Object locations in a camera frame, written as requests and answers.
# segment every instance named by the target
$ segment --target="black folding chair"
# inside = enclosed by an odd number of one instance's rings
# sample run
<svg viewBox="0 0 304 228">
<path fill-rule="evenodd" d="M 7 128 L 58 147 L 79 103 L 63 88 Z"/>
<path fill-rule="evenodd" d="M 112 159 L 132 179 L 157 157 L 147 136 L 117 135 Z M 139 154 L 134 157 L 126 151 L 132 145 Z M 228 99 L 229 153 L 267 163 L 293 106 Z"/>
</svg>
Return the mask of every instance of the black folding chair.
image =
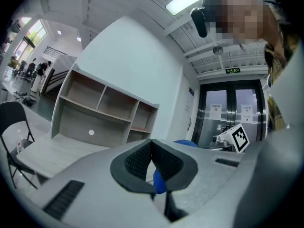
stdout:
<svg viewBox="0 0 304 228">
<path fill-rule="evenodd" d="M 11 179 L 13 181 L 13 185 L 16 188 L 15 182 L 14 182 L 14 176 L 16 171 L 18 170 L 21 175 L 34 187 L 37 189 L 37 187 L 27 178 L 27 176 L 23 173 L 23 172 L 27 172 L 29 174 L 34 175 L 35 173 L 33 172 L 33 170 L 29 169 L 27 166 L 25 166 L 24 164 L 22 164 L 18 159 L 17 159 L 17 147 L 14 148 L 14 150 L 12 152 L 9 152 L 4 140 L 3 140 L 3 133 L 4 131 L 10 127 L 11 125 L 15 124 L 15 123 L 19 123 L 19 122 L 23 122 L 25 121 L 27 126 L 28 126 L 28 138 L 27 139 L 23 139 L 21 141 L 21 143 L 23 144 L 24 149 L 27 148 L 30 144 L 32 144 L 35 140 L 34 137 L 32 135 L 32 132 L 30 131 L 29 128 L 29 123 L 27 120 L 27 117 L 25 115 L 25 111 L 22 107 L 22 105 L 19 102 L 15 102 L 15 101 L 11 101 L 11 102 L 4 102 L 2 104 L 0 104 L 0 138 L 2 141 L 2 144 L 6 150 L 7 153 L 7 158 L 8 158 L 8 163 L 9 163 L 9 173 L 11 176 Z M 14 173 L 11 173 L 11 167 L 10 166 L 14 166 L 16 169 L 14 171 Z"/>
</svg>

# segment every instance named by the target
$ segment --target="chair seat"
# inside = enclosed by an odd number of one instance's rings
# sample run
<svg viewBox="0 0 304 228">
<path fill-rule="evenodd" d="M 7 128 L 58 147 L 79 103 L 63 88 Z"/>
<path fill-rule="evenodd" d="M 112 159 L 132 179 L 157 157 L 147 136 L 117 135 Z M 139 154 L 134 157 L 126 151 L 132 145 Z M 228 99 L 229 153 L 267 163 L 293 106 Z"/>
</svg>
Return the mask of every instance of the chair seat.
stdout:
<svg viewBox="0 0 304 228">
<path fill-rule="evenodd" d="M 32 141 L 30 140 L 27 140 L 27 139 L 23 139 L 22 141 L 22 144 L 23 144 L 23 147 L 24 149 L 27 148 L 31 143 L 33 143 Z M 35 174 L 33 170 L 29 169 L 26 165 L 22 164 L 18 159 L 17 159 L 17 147 L 13 149 L 12 152 L 10 152 L 10 155 L 14 161 L 14 163 L 12 161 L 10 161 L 10 165 L 12 166 L 15 166 L 17 168 L 20 168 L 22 171 L 25 171 L 27 173 L 30 173 L 30 174 Z"/>
</svg>

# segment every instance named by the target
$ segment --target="desk surface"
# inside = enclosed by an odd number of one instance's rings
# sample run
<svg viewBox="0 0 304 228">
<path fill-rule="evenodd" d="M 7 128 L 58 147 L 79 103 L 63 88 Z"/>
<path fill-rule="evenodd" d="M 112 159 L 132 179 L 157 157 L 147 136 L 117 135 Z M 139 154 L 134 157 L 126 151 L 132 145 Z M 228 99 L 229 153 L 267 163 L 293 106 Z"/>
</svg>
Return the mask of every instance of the desk surface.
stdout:
<svg viewBox="0 0 304 228">
<path fill-rule="evenodd" d="M 47 133 L 33 142 L 17 155 L 17 159 L 34 172 L 52 178 L 80 158 L 109 149 L 65 137 L 61 134 L 54 138 Z"/>
</svg>

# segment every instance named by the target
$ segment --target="white paper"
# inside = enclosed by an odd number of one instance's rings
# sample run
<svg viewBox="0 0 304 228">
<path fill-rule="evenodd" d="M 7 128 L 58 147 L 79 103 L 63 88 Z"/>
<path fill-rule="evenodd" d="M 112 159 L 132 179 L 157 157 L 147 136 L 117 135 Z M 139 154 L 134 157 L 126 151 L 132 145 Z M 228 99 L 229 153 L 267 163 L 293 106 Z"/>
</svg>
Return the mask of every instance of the white paper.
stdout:
<svg viewBox="0 0 304 228">
<path fill-rule="evenodd" d="M 221 120 L 222 118 L 221 115 L 222 115 L 222 104 L 211 104 L 209 119 Z"/>
<path fill-rule="evenodd" d="M 241 123 L 253 123 L 253 109 L 252 105 L 250 104 L 241 104 L 242 108 L 242 116 L 241 116 Z"/>
</svg>

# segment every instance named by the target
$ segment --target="wooden desk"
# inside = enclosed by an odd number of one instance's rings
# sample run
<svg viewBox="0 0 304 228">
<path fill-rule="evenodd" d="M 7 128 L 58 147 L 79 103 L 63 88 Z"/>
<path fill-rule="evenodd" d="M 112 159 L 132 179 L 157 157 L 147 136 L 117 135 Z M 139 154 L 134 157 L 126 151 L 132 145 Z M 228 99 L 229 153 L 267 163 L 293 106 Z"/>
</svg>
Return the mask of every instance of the wooden desk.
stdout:
<svg viewBox="0 0 304 228">
<path fill-rule="evenodd" d="M 61 134 L 51 139 L 47 133 L 17 155 L 17 159 L 34 172 L 52 178 L 80 158 L 109 149 L 65 137 Z"/>
</svg>

